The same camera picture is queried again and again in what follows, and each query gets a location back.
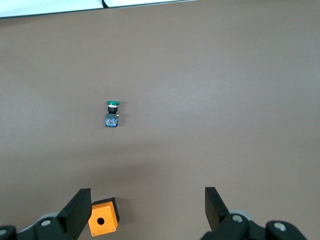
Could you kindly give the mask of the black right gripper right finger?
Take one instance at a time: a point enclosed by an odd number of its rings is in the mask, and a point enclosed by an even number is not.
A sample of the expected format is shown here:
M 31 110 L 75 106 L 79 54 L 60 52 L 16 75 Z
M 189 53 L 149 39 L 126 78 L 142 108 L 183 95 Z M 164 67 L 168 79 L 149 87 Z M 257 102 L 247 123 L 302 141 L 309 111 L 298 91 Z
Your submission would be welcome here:
M 289 222 L 271 220 L 262 227 L 240 211 L 231 213 L 215 187 L 205 188 L 205 215 L 211 231 L 201 240 L 307 240 Z

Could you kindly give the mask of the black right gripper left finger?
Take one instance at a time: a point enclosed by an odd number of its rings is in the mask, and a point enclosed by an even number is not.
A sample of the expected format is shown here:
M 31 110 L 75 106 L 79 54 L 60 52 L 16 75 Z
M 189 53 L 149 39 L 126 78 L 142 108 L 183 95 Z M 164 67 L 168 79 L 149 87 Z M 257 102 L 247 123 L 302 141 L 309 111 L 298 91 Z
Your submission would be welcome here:
M 82 188 L 60 212 L 49 213 L 24 230 L 0 226 L 0 240 L 78 240 L 91 214 L 91 190 Z

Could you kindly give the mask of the green push button switch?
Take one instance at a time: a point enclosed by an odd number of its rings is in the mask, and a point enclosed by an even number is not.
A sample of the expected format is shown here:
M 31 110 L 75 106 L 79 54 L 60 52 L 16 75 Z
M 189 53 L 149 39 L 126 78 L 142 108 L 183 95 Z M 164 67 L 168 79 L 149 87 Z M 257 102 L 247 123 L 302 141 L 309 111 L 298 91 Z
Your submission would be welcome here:
M 119 123 L 120 114 L 118 113 L 119 102 L 114 100 L 108 100 L 107 113 L 105 115 L 105 126 L 109 128 L 116 128 Z

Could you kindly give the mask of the orange button enclosure box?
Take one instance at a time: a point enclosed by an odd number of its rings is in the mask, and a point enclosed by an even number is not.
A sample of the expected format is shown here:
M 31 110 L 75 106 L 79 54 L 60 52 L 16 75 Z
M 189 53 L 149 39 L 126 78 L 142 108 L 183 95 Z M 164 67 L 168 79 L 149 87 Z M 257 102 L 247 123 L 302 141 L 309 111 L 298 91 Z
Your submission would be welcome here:
M 119 225 L 120 215 L 114 197 L 94 201 L 88 225 L 92 237 L 114 233 Z

